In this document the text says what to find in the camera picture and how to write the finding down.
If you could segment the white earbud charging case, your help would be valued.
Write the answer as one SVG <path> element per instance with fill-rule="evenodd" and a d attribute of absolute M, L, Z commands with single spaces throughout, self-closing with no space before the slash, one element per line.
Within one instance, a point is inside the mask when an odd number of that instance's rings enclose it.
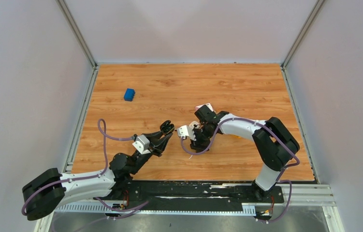
<path fill-rule="evenodd" d="M 197 122 L 197 121 L 192 121 L 190 124 L 189 124 L 189 127 L 191 128 L 198 128 L 200 126 L 200 123 Z"/>

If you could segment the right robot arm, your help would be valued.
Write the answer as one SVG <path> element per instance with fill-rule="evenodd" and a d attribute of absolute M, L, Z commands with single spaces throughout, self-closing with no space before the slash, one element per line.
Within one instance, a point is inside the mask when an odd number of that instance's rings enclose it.
<path fill-rule="evenodd" d="M 252 141 L 263 166 L 254 181 L 252 195 L 264 202 L 272 195 L 271 188 L 278 182 L 284 171 L 300 164 L 296 153 L 300 145 L 277 117 L 268 120 L 254 120 L 235 116 L 227 111 L 216 113 L 206 104 L 195 112 L 197 122 L 191 122 L 177 129 L 181 140 L 190 139 L 189 152 L 192 156 L 209 151 L 217 134 L 235 135 Z"/>

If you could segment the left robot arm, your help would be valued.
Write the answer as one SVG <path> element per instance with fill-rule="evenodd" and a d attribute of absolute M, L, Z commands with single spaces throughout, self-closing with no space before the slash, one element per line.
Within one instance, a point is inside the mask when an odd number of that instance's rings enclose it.
<path fill-rule="evenodd" d="M 22 188 L 22 215 L 34 221 L 60 206 L 80 200 L 105 196 L 120 199 L 124 195 L 124 186 L 152 156 L 162 155 L 172 135 L 172 132 L 161 131 L 135 135 L 132 155 L 117 153 L 98 171 L 80 174 L 60 173 L 57 168 L 44 171 Z"/>

